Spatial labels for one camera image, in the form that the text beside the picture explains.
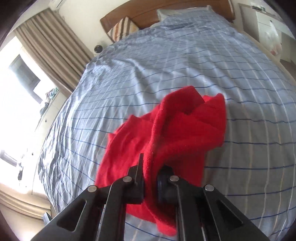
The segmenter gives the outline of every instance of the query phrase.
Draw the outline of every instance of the white plastic bag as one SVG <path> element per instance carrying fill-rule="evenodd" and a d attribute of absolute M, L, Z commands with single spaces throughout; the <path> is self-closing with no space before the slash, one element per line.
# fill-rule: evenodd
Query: white plastic bag
<path fill-rule="evenodd" d="M 267 46 L 268 46 L 267 49 L 270 51 L 272 55 L 276 57 L 280 57 L 282 53 L 281 40 L 271 20 L 270 20 L 270 27 L 271 27 L 270 30 L 266 32 L 266 39 L 267 39 Z"/>

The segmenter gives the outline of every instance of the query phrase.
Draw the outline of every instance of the striped cushion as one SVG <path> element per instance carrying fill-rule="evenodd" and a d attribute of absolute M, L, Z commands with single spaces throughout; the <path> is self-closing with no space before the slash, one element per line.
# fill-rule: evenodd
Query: striped cushion
<path fill-rule="evenodd" d="M 113 28 L 110 29 L 108 35 L 113 40 L 117 42 L 131 33 L 137 32 L 140 29 L 128 18 L 125 17 L 121 19 Z"/>

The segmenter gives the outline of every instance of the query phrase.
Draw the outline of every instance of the red cloth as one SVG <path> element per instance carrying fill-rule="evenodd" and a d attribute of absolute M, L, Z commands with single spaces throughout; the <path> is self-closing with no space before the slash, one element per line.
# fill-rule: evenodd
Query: red cloth
<path fill-rule="evenodd" d="M 166 164 L 177 176 L 200 186 L 205 154 L 223 144 L 225 127 L 222 94 L 202 98 L 193 86 L 172 92 L 153 111 L 141 117 L 130 116 L 109 134 L 96 186 L 105 187 L 126 176 L 144 153 L 145 200 L 141 205 L 128 205 L 127 212 L 156 223 L 160 232 L 173 236 L 174 209 L 156 201 L 157 173 Z"/>

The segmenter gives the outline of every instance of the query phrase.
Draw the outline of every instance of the bed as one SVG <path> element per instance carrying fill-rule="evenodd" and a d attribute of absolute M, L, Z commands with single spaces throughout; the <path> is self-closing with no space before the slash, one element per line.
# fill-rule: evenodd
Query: bed
<path fill-rule="evenodd" d="M 197 10 L 149 27 L 158 8 L 208 4 L 219 15 Z M 108 133 L 192 85 L 201 95 L 222 93 L 227 109 L 225 141 L 207 154 L 203 184 L 218 188 L 270 240 L 281 240 L 296 217 L 295 80 L 233 28 L 228 1 L 132 0 L 102 18 L 102 26 L 108 32 L 125 16 L 142 30 L 87 65 L 41 150 L 38 173 L 56 211 L 94 183 Z M 127 215 L 124 240 L 176 237 Z"/>

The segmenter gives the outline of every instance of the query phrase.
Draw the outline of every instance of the silver screw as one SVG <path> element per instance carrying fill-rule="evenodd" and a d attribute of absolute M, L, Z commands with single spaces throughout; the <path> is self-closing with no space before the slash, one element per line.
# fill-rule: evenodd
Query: silver screw
<path fill-rule="evenodd" d="M 212 191 L 214 191 L 214 187 L 210 184 L 207 184 L 207 185 L 205 185 L 205 190 L 212 192 Z"/>
<path fill-rule="evenodd" d="M 178 176 L 170 176 L 170 180 L 172 182 L 176 182 L 176 181 L 179 181 L 179 177 Z"/>
<path fill-rule="evenodd" d="M 92 185 L 92 186 L 89 186 L 89 187 L 87 188 L 87 190 L 88 190 L 89 192 L 95 192 L 95 191 L 97 190 L 97 187 L 96 187 L 95 185 Z"/>
<path fill-rule="evenodd" d="M 125 183 L 129 183 L 132 178 L 130 176 L 125 176 L 123 179 L 122 179 Z"/>

